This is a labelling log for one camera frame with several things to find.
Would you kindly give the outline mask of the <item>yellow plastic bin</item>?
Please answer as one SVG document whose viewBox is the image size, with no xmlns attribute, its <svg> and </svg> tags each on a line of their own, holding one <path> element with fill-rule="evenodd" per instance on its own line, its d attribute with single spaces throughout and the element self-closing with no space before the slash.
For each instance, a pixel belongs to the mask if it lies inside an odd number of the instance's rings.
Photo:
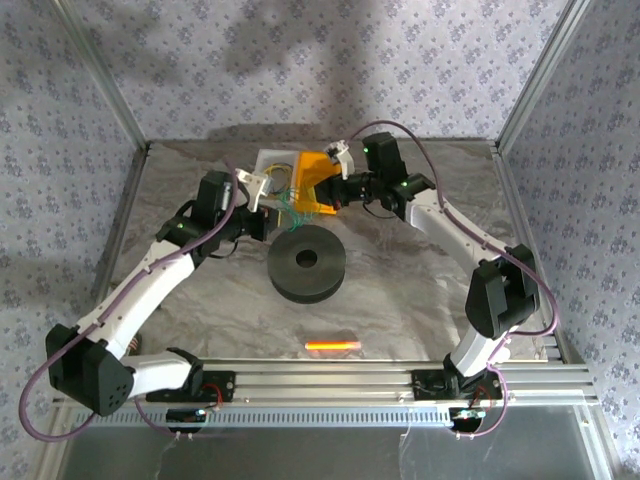
<svg viewBox="0 0 640 480">
<path fill-rule="evenodd" d="M 324 152 L 302 151 L 294 166 L 292 204 L 298 213 L 335 215 L 331 201 L 323 202 L 315 187 L 335 175 L 341 176 L 341 166 L 334 164 Z"/>
</svg>

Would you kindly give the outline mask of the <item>white plastic bin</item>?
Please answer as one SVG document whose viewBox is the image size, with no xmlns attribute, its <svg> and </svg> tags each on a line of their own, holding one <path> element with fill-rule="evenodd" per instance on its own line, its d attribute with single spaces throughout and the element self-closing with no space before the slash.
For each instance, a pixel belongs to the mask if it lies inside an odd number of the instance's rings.
<svg viewBox="0 0 640 480">
<path fill-rule="evenodd" d="M 264 206 L 293 205 L 296 199 L 294 176 L 298 166 L 299 152 L 294 150 L 260 149 L 254 172 L 263 172 L 272 179 L 271 191 L 262 197 Z"/>
</svg>

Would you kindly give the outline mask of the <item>orange glowing strip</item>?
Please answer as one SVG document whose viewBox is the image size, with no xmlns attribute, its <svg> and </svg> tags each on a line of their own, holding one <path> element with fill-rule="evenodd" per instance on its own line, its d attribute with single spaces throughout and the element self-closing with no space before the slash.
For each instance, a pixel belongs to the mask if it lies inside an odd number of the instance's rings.
<svg viewBox="0 0 640 480">
<path fill-rule="evenodd" d="M 310 341 L 304 345 L 307 351 L 338 352 L 338 351 L 358 351 L 361 349 L 359 341 Z"/>
</svg>

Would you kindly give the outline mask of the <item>grey metal panel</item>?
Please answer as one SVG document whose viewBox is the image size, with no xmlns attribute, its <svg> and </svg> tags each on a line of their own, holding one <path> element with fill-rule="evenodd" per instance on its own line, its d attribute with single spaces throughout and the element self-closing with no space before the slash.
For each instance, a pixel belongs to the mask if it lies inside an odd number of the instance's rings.
<svg viewBox="0 0 640 480">
<path fill-rule="evenodd" d="M 73 441 L 56 480 L 604 480 L 568 428 L 503 427 L 457 440 L 439 429 L 240 429 L 175 440 L 95 428 Z"/>
</svg>

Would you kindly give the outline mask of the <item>aluminium side frame rail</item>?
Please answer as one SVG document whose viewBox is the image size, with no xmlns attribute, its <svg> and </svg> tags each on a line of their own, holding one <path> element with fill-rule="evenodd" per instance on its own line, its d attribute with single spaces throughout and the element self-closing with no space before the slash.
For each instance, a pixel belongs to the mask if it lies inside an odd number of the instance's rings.
<svg viewBox="0 0 640 480">
<path fill-rule="evenodd" d="M 149 148 L 150 144 L 147 144 L 133 155 L 131 170 L 125 182 L 105 251 L 98 264 L 96 280 L 91 290 L 92 298 L 94 299 L 93 307 L 104 300 L 111 291 L 110 281 L 122 248 L 124 233 L 144 171 Z M 71 417 L 72 407 L 66 405 L 64 400 L 61 402 L 55 401 L 48 432 L 52 434 L 63 433 L 65 427 L 71 426 Z M 66 447 L 67 442 L 42 444 L 38 450 L 38 462 L 29 480 L 56 480 Z"/>
<path fill-rule="evenodd" d="M 508 163 L 505 162 L 500 155 L 496 143 L 490 144 L 490 150 L 492 159 L 496 164 L 506 206 L 512 218 L 516 238 L 526 243 L 532 249 L 536 256 L 538 271 L 541 275 L 544 275 L 543 268 L 540 264 L 541 260 L 539 259 L 537 247 L 535 246 L 535 241 L 533 240 L 531 229 L 526 219 L 526 212 L 518 194 L 513 174 L 509 169 Z M 563 365 L 586 367 L 584 360 L 570 344 L 560 328 L 557 328 L 553 334 L 545 337 L 546 353 L 549 353 L 553 349 L 550 338 L 553 338 L 555 343 L 554 348 L 558 351 L 558 359 L 552 357 L 552 363 L 561 362 Z M 590 465 L 591 467 L 596 467 L 596 470 L 599 471 L 596 473 L 596 479 L 615 480 L 615 476 L 620 470 L 619 458 L 615 451 L 615 446 L 611 442 L 599 400 L 596 400 L 595 404 L 591 406 L 579 406 L 577 414 L 580 432 L 584 434 L 583 440 L 587 441 L 585 446 Z"/>
</svg>

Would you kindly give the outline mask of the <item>aluminium upright frame post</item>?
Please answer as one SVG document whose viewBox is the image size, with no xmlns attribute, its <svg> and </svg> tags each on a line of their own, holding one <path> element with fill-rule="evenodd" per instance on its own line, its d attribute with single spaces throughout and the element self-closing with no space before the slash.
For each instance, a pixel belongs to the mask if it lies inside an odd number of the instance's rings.
<svg viewBox="0 0 640 480">
<path fill-rule="evenodd" d="M 78 51 L 85 68 L 90 73 L 124 134 L 137 150 L 145 150 L 148 146 L 148 141 L 120 92 L 104 55 L 92 38 L 89 27 L 79 15 L 73 1 L 47 1 Z"/>
<path fill-rule="evenodd" d="M 591 3 L 592 0 L 567 0 L 523 90 L 495 141 L 500 155 L 506 155 L 509 152 L 524 128 Z"/>
</svg>

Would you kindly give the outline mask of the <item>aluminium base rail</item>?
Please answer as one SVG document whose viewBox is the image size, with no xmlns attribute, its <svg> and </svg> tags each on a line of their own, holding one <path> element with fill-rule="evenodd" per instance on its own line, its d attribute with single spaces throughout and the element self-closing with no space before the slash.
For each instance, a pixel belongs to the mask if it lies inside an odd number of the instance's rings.
<svg viewBox="0 0 640 480">
<path fill-rule="evenodd" d="M 141 398 L 147 403 L 260 407 L 468 406 L 467 399 L 433 399 L 414 394 L 416 379 L 442 388 L 441 369 L 405 361 L 210 361 L 194 381 L 187 367 L 152 366 L 131 381 L 95 388 L 109 414 Z M 511 402 L 525 405 L 594 405 L 595 388 L 586 367 L 561 363 L 511 362 L 481 383 L 481 407 Z"/>
</svg>

